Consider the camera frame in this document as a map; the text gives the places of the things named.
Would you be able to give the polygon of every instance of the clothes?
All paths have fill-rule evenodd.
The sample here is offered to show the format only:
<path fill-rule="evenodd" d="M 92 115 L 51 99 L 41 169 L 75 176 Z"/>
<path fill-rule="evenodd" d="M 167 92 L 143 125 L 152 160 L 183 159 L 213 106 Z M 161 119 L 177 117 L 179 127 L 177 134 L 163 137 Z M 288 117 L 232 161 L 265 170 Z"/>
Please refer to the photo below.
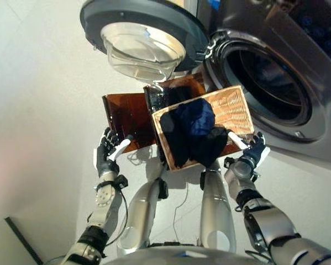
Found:
<path fill-rule="evenodd" d="M 214 127 L 212 106 L 203 98 L 180 104 L 175 110 L 185 134 L 195 143 Z"/>
<path fill-rule="evenodd" d="M 204 99 L 180 104 L 161 116 L 160 125 L 176 167 L 188 159 L 209 167 L 217 159 L 228 134 L 224 127 L 214 127 L 214 118 L 211 105 Z"/>
<path fill-rule="evenodd" d="M 227 141 L 227 130 L 224 127 L 214 127 L 208 135 L 191 146 L 191 159 L 209 167 L 219 157 Z"/>
<path fill-rule="evenodd" d="M 174 110 L 160 117 L 160 126 L 168 142 L 175 166 L 183 166 L 190 157 L 189 143 Z"/>

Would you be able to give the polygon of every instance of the silver robot leg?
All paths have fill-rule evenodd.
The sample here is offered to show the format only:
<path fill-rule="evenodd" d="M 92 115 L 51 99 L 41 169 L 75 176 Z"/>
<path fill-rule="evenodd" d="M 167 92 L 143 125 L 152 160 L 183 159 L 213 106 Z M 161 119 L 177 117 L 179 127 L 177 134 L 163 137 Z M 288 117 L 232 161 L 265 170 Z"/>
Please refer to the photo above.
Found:
<path fill-rule="evenodd" d="M 155 172 L 158 178 L 145 183 L 133 197 L 129 206 L 125 231 L 117 243 L 118 257 L 148 247 L 156 203 L 160 193 L 160 184 L 163 182 L 159 176 L 161 176 L 163 170 L 164 167 L 159 165 Z"/>
<path fill-rule="evenodd" d="M 201 175 L 203 198 L 201 209 L 201 244 L 206 248 L 236 252 L 237 243 L 232 212 L 225 193 L 219 162 Z"/>

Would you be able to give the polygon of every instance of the round door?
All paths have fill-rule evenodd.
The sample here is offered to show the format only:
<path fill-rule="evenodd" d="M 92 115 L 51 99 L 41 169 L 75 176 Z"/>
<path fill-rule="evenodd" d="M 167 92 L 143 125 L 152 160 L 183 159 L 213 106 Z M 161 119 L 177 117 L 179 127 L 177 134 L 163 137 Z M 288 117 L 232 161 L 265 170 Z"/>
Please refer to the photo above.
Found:
<path fill-rule="evenodd" d="M 91 0 L 80 14 L 87 40 L 113 68 L 144 82 L 167 80 L 205 58 L 208 36 L 191 13 L 165 0 Z"/>

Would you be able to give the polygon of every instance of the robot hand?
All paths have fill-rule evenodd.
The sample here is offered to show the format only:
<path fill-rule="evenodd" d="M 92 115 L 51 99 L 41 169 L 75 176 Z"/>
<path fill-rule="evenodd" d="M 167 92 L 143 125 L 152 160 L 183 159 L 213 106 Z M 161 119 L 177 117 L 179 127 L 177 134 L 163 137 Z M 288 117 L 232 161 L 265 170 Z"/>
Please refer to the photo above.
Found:
<path fill-rule="evenodd" d="M 107 127 L 101 136 L 99 146 L 94 149 L 94 167 L 98 171 L 99 177 L 107 171 L 119 173 L 119 166 L 116 164 L 116 158 L 131 143 L 132 136 L 128 135 L 119 143 L 116 133 Z"/>
<path fill-rule="evenodd" d="M 242 158 L 249 159 L 253 163 L 253 168 L 257 168 L 270 151 L 271 149 L 266 146 L 264 135 L 258 132 L 257 136 L 254 135 L 254 140 L 250 141 L 250 147 L 243 151 Z"/>

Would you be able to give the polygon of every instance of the laundry basket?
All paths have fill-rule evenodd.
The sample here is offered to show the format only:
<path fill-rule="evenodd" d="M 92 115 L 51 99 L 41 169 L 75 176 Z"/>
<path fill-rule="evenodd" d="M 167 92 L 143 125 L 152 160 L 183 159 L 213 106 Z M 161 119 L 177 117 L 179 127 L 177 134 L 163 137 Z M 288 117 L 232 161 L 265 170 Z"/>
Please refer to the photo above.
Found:
<path fill-rule="evenodd" d="M 232 86 L 218 91 L 214 91 L 197 98 L 189 99 L 179 104 L 169 106 L 158 110 L 152 114 L 156 132 L 159 136 L 161 146 L 163 148 L 167 163 L 171 171 L 177 171 L 198 164 L 197 161 L 187 160 L 181 167 L 175 167 L 174 158 L 170 151 L 170 147 L 162 132 L 160 126 L 160 117 L 173 109 L 176 109 L 180 104 L 185 104 L 196 99 L 203 98 L 211 104 L 215 117 L 215 124 L 223 125 L 226 129 L 230 129 L 246 141 L 252 139 L 254 133 L 253 121 L 251 120 L 248 105 L 246 103 L 241 86 Z M 228 139 L 228 143 L 224 148 L 222 155 L 228 155 L 239 151 L 239 149 Z"/>

